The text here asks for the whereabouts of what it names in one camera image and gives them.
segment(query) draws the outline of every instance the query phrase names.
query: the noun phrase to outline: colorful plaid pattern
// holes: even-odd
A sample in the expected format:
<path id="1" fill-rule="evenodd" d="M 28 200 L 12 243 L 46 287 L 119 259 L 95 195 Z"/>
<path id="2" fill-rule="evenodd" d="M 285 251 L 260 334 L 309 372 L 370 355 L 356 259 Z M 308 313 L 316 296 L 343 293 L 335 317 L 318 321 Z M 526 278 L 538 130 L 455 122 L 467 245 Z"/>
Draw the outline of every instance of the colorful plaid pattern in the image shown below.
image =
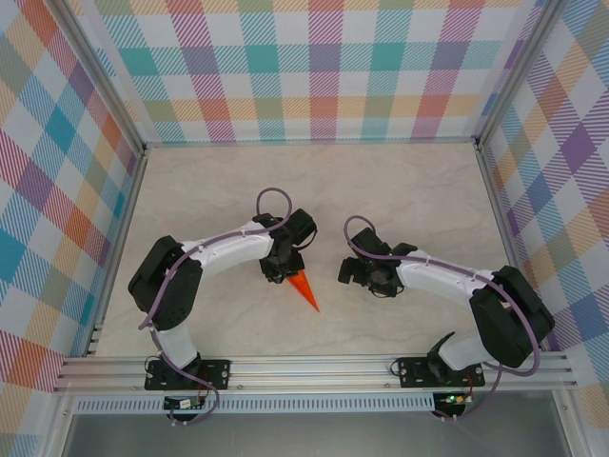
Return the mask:
<path id="1" fill-rule="evenodd" d="M 533 4 L 96 0 L 138 112 L 78 1 L 134 120 L 164 143 L 472 136 L 512 19 Z"/>
<path id="2" fill-rule="evenodd" d="M 500 93 L 503 91 L 503 88 L 505 87 L 505 83 L 507 83 L 510 73 L 512 72 L 512 68 L 514 68 L 514 65 L 518 61 L 518 58 L 521 56 L 521 52 L 524 47 L 524 43 L 526 43 L 526 40 L 528 40 L 529 36 L 531 35 L 531 32 L 533 31 L 533 28 L 537 24 L 537 21 L 540 18 L 541 11 L 543 10 L 543 7 L 545 6 L 546 3 L 547 3 L 547 0 L 536 0 L 535 1 L 535 6 L 529 13 L 529 17 L 526 19 L 526 22 L 524 23 L 524 27 L 521 30 L 521 34 L 518 36 L 518 40 L 516 40 L 516 44 L 514 45 L 514 48 L 512 48 L 512 51 L 510 52 L 510 56 L 505 61 L 505 65 L 503 66 L 500 76 L 497 79 L 495 86 L 493 87 L 493 91 L 491 92 L 490 97 L 488 97 L 488 100 L 486 101 L 486 105 L 484 105 L 484 109 L 482 110 L 482 115 L 480 116 L 480 119 L 478 120 L 478 124 L 476 125 L 476 128 L 474 129 L 474 132 L 475 132 L 474 136 L 479 136 L 479 134 L 481 133 L 482 127 L 484 127 L 484 124 L 486 123 L 486 119 L 488 119 L 488 114 L 491 112 L 491 109 L 495 106 L 495 102 L 497 102 L 497 97 L 499 97 Z"/>
<path id="3" fill-rule="evenodd" d="M 0 455 L 39 443 L 77 355 L 135 153 L 43 0 L 0 0 Z"/>
<path id="4" fill-rule="evenodd" d="M 609 3 L 572 0 L 488 153 L 528 279 L 609 443 Z M 598 434 L 594 429 L 604 429 Z"/>

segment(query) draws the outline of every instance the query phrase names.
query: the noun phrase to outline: white ventilated strip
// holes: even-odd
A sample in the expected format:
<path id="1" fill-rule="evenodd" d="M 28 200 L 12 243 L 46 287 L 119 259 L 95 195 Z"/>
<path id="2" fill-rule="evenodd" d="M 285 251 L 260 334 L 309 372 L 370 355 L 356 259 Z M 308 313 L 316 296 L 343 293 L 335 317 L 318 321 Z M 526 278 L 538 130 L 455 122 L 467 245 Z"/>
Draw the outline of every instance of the white ventilated strip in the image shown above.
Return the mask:
<path id="1" fill-rule="evenodd" d="M 211 405 L 193 412 L 206 411 Z M 214 414 L 432 411 L 431 393 L 225 395 Z M 80 397 L 76 414 L 167 414 L 162 396 Z"/>
<path id="2" fill-rule="evenodd" d="M 163 397 L 84 396 L 79 397 L 74 414 L 154 414 L 163 412 Z"/>

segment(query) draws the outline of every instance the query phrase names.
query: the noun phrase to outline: aluminum frame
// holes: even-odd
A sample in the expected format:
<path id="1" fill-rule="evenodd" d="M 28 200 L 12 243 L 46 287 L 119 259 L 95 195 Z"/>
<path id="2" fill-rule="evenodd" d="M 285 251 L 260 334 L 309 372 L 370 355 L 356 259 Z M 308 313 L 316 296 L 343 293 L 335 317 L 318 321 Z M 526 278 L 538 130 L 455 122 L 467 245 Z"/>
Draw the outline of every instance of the aluminum frame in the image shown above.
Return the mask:
<path id="1" fill-rule="evenodd" d="M 528 74 L 535 59 L 539 55 L 550 30 L 558 21 L 560 14 L 568 1 L 548 1 L 544 11 L 535 26 L 531 37 L 525 44 L 521 58 L 514 67 L 508 83 L 500 99 L 488 116 L 487 122 L 481 132 L 481 145 L 487 143 L 497 126 L 500 124 L 507 107 L 516 95 L 521 82 Z M 133 125 L 125 107 L 117 96 L 115 89 L 105 74 L 101 63 L 88 40 L 80 30 L 76 18 L 66 6 L 65 0 L 48 0 L 49 9 L 55 16 L 64 32 L 67 34 L 77 55 L 88 70 L 95 86 L 102 92 L 110 111 L 117 116 L 122 130 L 128 134 L 132 145 L 140 151 L 138 170 L 134 176 L 133 188 L 128 198 L 125 216 L 119 230 L 115 249 L 112 253 L 108 268 L 107 280 L 96 310 L 94 328 L 92 329 L 93 342 L 84 348 L 83 353 L 92 355 L 95 351 L 96 336 L 101 331 L 104 315 L 108 306 L 118 263 L 123 246 L 127 239 L 128 226 L 137 200 L 139 187 L 144 177 L 147 158 L 143 140 L 137 128 Z M 450 139 L 453 142 L 471 141 L 465 138 Z M 148 144 L 150 147 L 172 147 L 170 145 Z M 477 154 L 484 183 L 489 194 L 491 206 L 500 228 L 501 239 L 505 245 L 508 259 L 512 265 L 518 263 L 514 249 L 514 240 L 510 236 L 509 226 L 502 215 L 497 190 L 493 186 L 488 166 L 483 153 Z M 388 372 L 388 364 L 400 355 L 380 356 L 331 356 L 331 357 L 235 357 L 232 358 L 231 385 L 224 395 L 282 395 L 291 393 L 313 394 L 344 394 L 344 393 L 403 393 L 406 389 L 399 387 L 399 381 Z M 46 444 L 41 446 L 42 455 L 61 455 L 69 431 L 71 418 L 75 412 L 77 399 L 82 395 L 95 395 L 105 397 L 116 394 L 140 397 L 149 395 L 143 390 L 145 372 L 144 358 L 70 358 L 66 359 L 60 373 L 53 398 L 54 421 Z M 530 366 L 530 361 L 523 367 Z M 485 370 L 487 386 L 480 390 L 488 390 L 494 381 L 495 373 Z M 573 389 L 577 388 L 575 375 L 572 372 L 566 356 L 561 352 L 544 352 L 542 354 L 540 371 L 531 378 L 517 378 L 504 375 L 500 390 L 552 390 L 557 399 L 560 418 L 567 435 L 569 445 L 574 455 L 591 455 L 581 431 L 579 414 L 577 412 L 577 398 L 573 396 Z M 414 389 L 413 391 L 445 391 L 448 389 Z M 174 392 L 179 394 L 192 394 L 193 391 Z"/>

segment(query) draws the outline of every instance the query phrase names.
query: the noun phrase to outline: wire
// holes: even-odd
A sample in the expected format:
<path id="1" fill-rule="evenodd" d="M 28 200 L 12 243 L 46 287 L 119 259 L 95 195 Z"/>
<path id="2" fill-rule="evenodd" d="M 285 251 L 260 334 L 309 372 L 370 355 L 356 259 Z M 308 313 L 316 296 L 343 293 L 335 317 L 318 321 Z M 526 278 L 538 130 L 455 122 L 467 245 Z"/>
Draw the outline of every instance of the wire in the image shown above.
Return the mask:
<path id="1" fill-rule="evenodd" d="M 467 396 L 471 397 L 471 399 L 474 400 L 474 380 L 469 375 L 469 373 L 463 371 L 462 374 L 469 380 L 469 393 L 467 394 Z"/>
<path id="2" fill-rule="evenodd" d="M 171 361 L 171 359 L 169 359 L 169 357 L 163 352 L 163 348 L 161 347 L 161 343 L 159 342 L 159 337 L 157 336 L 156 330 L 153 330 L 150 334 L 152 335 L 152 342 L 154 343 L 154 346 L 156 346 L 159 349 L 159 356 L 165 361 L 166 364 L 169 365 L 169 367 L 171 369 L 176 371 L 178 374 L 181 374 L 185 378 L 187 378 L 191 381 L 194 381 L 195 383 L 198 383 L 200 386 L 206 387 L 207 389 L 211 390 L 214 393 L 214 395 L 216 396 L 216 400 L 213 402 L 213 404 L 211 405 L 211 408 L 208 411 L 197 415 L 197 417 L 195 417 L 194 419 L 192 419 L 188 422 L 178 421 L 173 416 L 173 409 L 172 409 L 169 412 L 169 419 L 171 419 L 172 424 L 173 425 L 181 424 L 184 427 L 188 427 L 188 426 L 193 426 L 194 424 L 197 424 L 197 423 L 203 421 L 204 419 L 209 417 L 211 415 L 211 413 L 220 405 L 220 392 L 213 384 L 211 384 L 207 381 L 204 381 L 203 379 L 201 379 L 197 376 L 194 376 L 194 375 L 188 373 L 187 371 L 184 371 L 183 369 L 179 368 L 177 365 L 175 365 Z"/>
<path id="3" fill-rule="evenodd" d="M 399 377 L 400 377 L 400 373 L 396 373 L 396 372 L 393 370 L 393 366 L 394 366 L 394 365 L 396 365 L 397 363 L 398 363 L 398 361 L 397 361 L 397 360 L 394 360 L 394 361 L 392 362 L 392 364 L 389 366 L 389 371 L 391 372 L 391 374 L 393 374 L 394 376 L 397 376 L 397 377 L 399 378 Z"/>
<path id="4" fill-rule="evenodd" d="M 352 248 L 353 250 L 355 250 L 356 252 L 359 252 L 361 255 L 364 255 L 366 257 L 369 257 L 370 259 L 376 259 L 376 260 L 407 260 L 409 262 L 424 264 L 426 266 L 433 265 L 435 267 L 444 268 L 449 271 L 457 272 L 459 274 L 464 274 L 465 276 L 468 276 L 471 278 L 473 278 L 476 274 L 475 272 L 470 271 L 469 269 L 447 264 L 445 262 L 442 262 L 442 261 L 436 260 L 436 259 L 422 258 L 422 257 L 411 256 L 411 255 L 391 255 L 391 256 L 390 255 L 378 255 L 378 254 L 373 254 L 371 252 L 367 252 L 367 251 L 357 247 L 351 241 L 351 237 L 349 236 L 349 230 L 348 230 L 349 223 L 355 219 L 359 219 L 361 221 L 366 222 L 374 233 L 376 233 L 376 228 L 374 227 L 374 224 L 372 224 L 372 222 L 369 219 L 367 219 L 359 214 L 350 216 L 346 219 L 346 221 L 344 221 L 344 228 L 343 228 L 344 238 L 346 239 L 346 242 L 349 245 L 349 247 Z M 495 383 L 489 390 L 488 395 L 486 395 L 486 397 L 484 397 L 482 402 L 477 407 L 470 409 L 469 411 L 462 414 L 461 417 L 469 415 L 472 412 L 479 410 L 484 404 L 487 403 L 488 399 L 490 397 L 492 397 L 492 394 L 495 392 L 495 390 L 497 390 L 497 387 L 499 386 L 499 382 L 501 380 L 501 375 L 503 374 L 504 371 L 508 372 L 510 374 L 514 374 L 516 376 L 521 376 L 521 377 L 531 376 L 538 370 L 538 368 L 540 367 L 540 362 L 541 362 L 540 346 L 539 346 L 539 343 L 535 336 L 535 333 L 533 332 L 531 325 L 526 320 L 524 313 L 522 312 L 522 310 L 520 309 L 520 307 L 518 306 L 516 301 L 505 290 L 503 290 L 502 287 L 498 286 L 493 281 L 491 281 L 483 276 L 476 276 L 476 278 L 478 280 L 482 281 L 483 283 L 485 283 L 487 286 L 489 286 L 493 290 L 495 290 L 503 298 L 503 300 L 505 300 L 505 302 L 509 304 L 511 309 L 514 310 L 514 312 L 520 319 L 522 326 L 524 327 L 526 334 L 529 337 L 529 340 L 531 342 L 531 348 L 533 349 L 533 366 L 526 371 L 519 371 L 519 370 L 511 369 L 511 368 L 504 368 L 502 364 L 499 364 L 498 366 L 493 366 L 493 365 L 485 363 L 485 365 L 487 365 L 488 367 L 495 369 L 497 371 L 497 379 L 495 380 Z"/>
<path id="5" fill-rule="evenodd" d="M 218 389 L 216 387 L 214 387 L 212 384 L 208 383 L 207 381 L 204 381 L 201 378 L 198 378 L 197 376 L 193 376 L 190 373 L 187 373 L 186 371 L 184 371 L 181 368 L 179 368 L 178 366 L 176 366 L 171 361 L 171 359 L 169 359 L 169 357 L 163 352 L 163 348 L 161 347 L 161 344 L 155 333 L 156 330 L 154 329 L 154 327 L 152 325 L 152 319 L 156 315 L 158 308 L 161 305 L 161 301 L 163 300 L 163 296 L 165 295 L 165 291 L 167 290 L 169 281 L 171 281 L 171 278 L 173 278 L 173 275 L 175 274 L 177 269 L 184 263 L 184 261 L 187 258 L 189 258 L 192 254 L 197 252 L 199 250 L 199 248 L 207 248 L 215 243 L 218 243 L 220 241 L 224 241 L 228 238 L 233 238 L 236 236 L 260 235 L 260 234 L 264 234 L 264 233 L 269 233 L 273 230 L 283 227 L 287 223 L 289 216 L 292 214 L 292 199 L 289 197 L 287 192 L 285 192 L 285 190 L 282 190 L 279 188 L 266 188 L 266 189 L 261 190 L 261 192 L 256 197 L 256 212 L 258 212 L 260 214 L 260 202 L 262 200 L 262 197 L 263 197 L 263 195 L 265 195 L 266 193 L 271 192 L 271 191 L 281 193 L 287 201 L 287 213 L 286 213 L 284 219 L 269 228 L 260 228 L 260 229 L 255 229 L 255 230 L 244 230 L 244 231 L 232 231 L 230 233 L 218 235 L 218 236 L 216 236 L 214 238 L 210 238 L 209 240 L 206 240 L 206 241 L 198 244 L 194 248 L 191 248 L 188 251 L 186 251 L 171 266 L 171 268 L 167 272 L 167 274 L 163 280 L 163 283 L 161 284 L 161 287 L 159 288 L 159 291 L 157 292 L 156 297 L 154 298 L 152 307 L 150 307 L 150 311 L 147 313 L 146 318 L 144 319 L 142 324 L 140 324 L 138 327 L 138 329 L 140 329 L 140 330 L 142 330 L 144 328 L 150 328 L 152 330 L 152 332 L 151 332 L 152 341 L 154 342 L 154 344 L 160 351 L 159 352 L 160 358 L 162 358 L 166 364 L 168 364 L 178 374 L 181 374 L 182 376 L 186 377 L 187 379 L 190 379 L 191 381 L 199 383 L 200 386 L 206 387 L 207 388 L 206 397 L 208 396 L 210 390 L 213 391 L 216 396 L 216 401 L 213 403 L 213 405 L 209 411 L 199 414 L 197 417 L 195 417 L 194 419 L 192 419 L 189 422 L 182 422 L 181 424 L 183 424 L 184 426 L 196 424 L 198 422 L 203 421 L 205 418 L 209 417 L 209 415 L 220 405 L 220 392 L 218 392 Z M 173 416 L 173 410 L 169 412 L 169 418 L 173 421 L 174 425 L 177 423 L 176 419 Z"/>
<path id="6" fill-rule="evenodd" d="M 207 397 L 209 396 L 209 389 L 207 389 L 206 392 L 206 396 L 203 397 L 203 401 L 201 400 L 201 387 L 203 387 L 203 385 L 199 385 L 199 389 L 197 390 L 197 401 L 199 402 L 199 405 L 203 404 L 205 402 L 205 400 L 207 399 Z"/>
<path id="7" fill-rule="evenodd" d="M 403 291 L 404 291 L 404 287 L 402 287 L 399 291 L 397 291 L 395 295 L 386 295 L 386 294 L 380 294 L 376 290 L 372 290 L 372 289 L 370 290 L 370 292 L 372 292 L 372 295 L 374 295 L 377 298 L 394 298 L 394 297 L 397 297 L 398 295 L 400 295 Z"/>
<path id="8" fill-rule="evenodd" d="M 313 242 L 315 241 L 315 237 L 316 236 L 317 236 L 317 229 L 315 228 L 315 231 L 313 232 L 313 238 L 311 238 L 311 241 L 309 241 L 305 245 L 297 246 L 296 248 L 294 248 L 294 250 L 298 252 L 299 250 L 303 250 L 303 249 L 308 248 L 309 246 L 311 246 L 313 244 Z"/>
<path id="9" fill-rule="evenodd" d="M 146 358 L 146 360 L 144 361 L 144 371 L 145 371 L 147 374 L 152 374 L 152 373 L 150 373 L 150 371 L 148 371 L 148 360 L 150 360 L 150 359 L 158 359 L 158 360 L 161 360 L 161 357 L 159 357 L 158 355 L 150 355 L 150 356 L 148 356 L 148 357 Z"/>
<path id="10" fill-rule="evenodd" d="M 169 281 L 171 281 L 171 278 L 173 277 L 173 275 L 175 274 L 177 269 L 184 263 L 184 261 L 186 259 L 188 259 L 192 254 L 197 252 L 200 248 L 208 248 L 209 246 L 213 245 L 214 243 L 224 241 L 228 238 L 234 238 L 236 236 L 261 235 L 263 233 L 269 233 L 273 230 L 283 227 L 287 223 L 289 216 L 292 214 L 292 199 L 289 198 L 289 195 L 287 194 L 287 192 L 285 192 L 282 189 L 279 189 L 279 188 L 263 189 L 258 194 L 258 197 L 256 197 L 256 212 L 260 213 L 260 201 L 261 201 L 263 195 L 265 195 L 266 193 L 271 192 L 271 191 L 281 193 L 287 200 L 287 214 L 285 215 L 284 219 L 269 228 L 260 228 L 260 229 L 256 229 L 256 230 L 245 230 L 245 231 L 232 231 L 230 233 L 224 233 L 224 234 L 218 235 L 214 238 L 210 238 L 209 240 L 203 241 L 200 244 L 196 245 L 194 248 L 191 248 L 188 251 L 186 251 L 182 255 L 182 257 L 180 257 L 176 261 L 176 263 L 171 266 L 171 268 L 165 275 L 165 279 L 163 280 L 163 283 L 161 284 L 161 287 L 159 288 L 159 291 L 157 292 L 156 297 L 154 298 L 152 307 L 150 308 L 150 311 L 147 313 L 146 317 L 144 318 L 144 321 L 142 321 L 142 324 L 139 325 L 138 329 L 143 330 L 144 328 L 150 327 L 152 325 L 152 319 L 156 315 L 156 313 L 159 309 L 159 306 L 161 305 L 161 300 L 163 300 L 163 296 L 165 295 L 165 291 L 167 290 Z"/>

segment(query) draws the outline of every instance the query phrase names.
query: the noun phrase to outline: black motor bracket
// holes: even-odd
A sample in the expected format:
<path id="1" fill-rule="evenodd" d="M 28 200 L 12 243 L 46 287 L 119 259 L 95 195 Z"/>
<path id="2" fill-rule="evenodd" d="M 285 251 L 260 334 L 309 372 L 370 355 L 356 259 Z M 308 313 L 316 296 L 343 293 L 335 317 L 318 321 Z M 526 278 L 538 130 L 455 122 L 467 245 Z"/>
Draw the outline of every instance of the black motor bracket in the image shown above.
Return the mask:
<path id="1" fill-rule="evenodd" d="M 430 369 L 427 357 L 400 357 L 394 362 L 392 370 L 400 377 L 402 388 L 483 387 L 486 384 L 480 364 L 461 371 L 449 370 L 439 379 Z"/>
<path id="2" fill-rule="evenodd" d="M 283 219 L 264 213 L 252 220 L 268 229 Z M 301 245 L 309 236 L 313 235 L 314 238 L 316 234 L 317 225 L 304 209 L 295 210 L 285 225 L 272 230 L 269 235 L 273 239 L 273 246 L 270 253 L 260 260 L 260 268 L 268 282 L 281 284 L 285 278 L 295 276 L 305 269 L 305 261 L 300 251 L 306 248 L 312 239 L 307 245 Z"/>
<path id="3" fill-rule="evenodd" d="M 505 266 L 493 273 L 493 282 L 512 297 L 541 342 L 554 328 L 554 318 L 522 273 Z M 507 367 L 520 367 L 533 347 L 516 312 L 489 286 L 475 290 L 469 305 L 488 353 Z"/>
<path id="4" fill-rule="evenodd" d="M 171 236 L 157 240 L 128 284 L 137 308 L 148 313 L 152 308 L 167 270 L 184 255 L 182 244 Z M 157 330 L 169 330 L 182 324 L 194 305 L 203 270 L 201 263 L 186 259 L 167 284 L 152 322 Z"/>
<path id="5" fill-rule="evenodd" d="M 399 243 L 391 248 L 387 243 L 381 241 L 371 228 L 364 228 L 351 238 L 351 242 L 358 248 L 377 255 L 405 256 L 417 250 L 416 246 Z M 382 297 L 395 297 L 401 290 L 403 284 L 398 277 L 396 268 L 400 260 L 376 260 L 361 255 L 347 257 L 341 264 L 339 271 L 339 282 L 349 284 L 351 280 L 362 287 L 368 288 L 374 295 Z"/>
<path id="6" fill-rule="evenodd" d="M 226 390 L 230 379 L 229 360 L 205 360 L 197 357 L 182 368 L 188 374 L 212 384 L 218 390 Z M 199 383 L 182 376 L 163 359 L 150 360 L 146 366 L 144 390 L 197 390 Z"/>

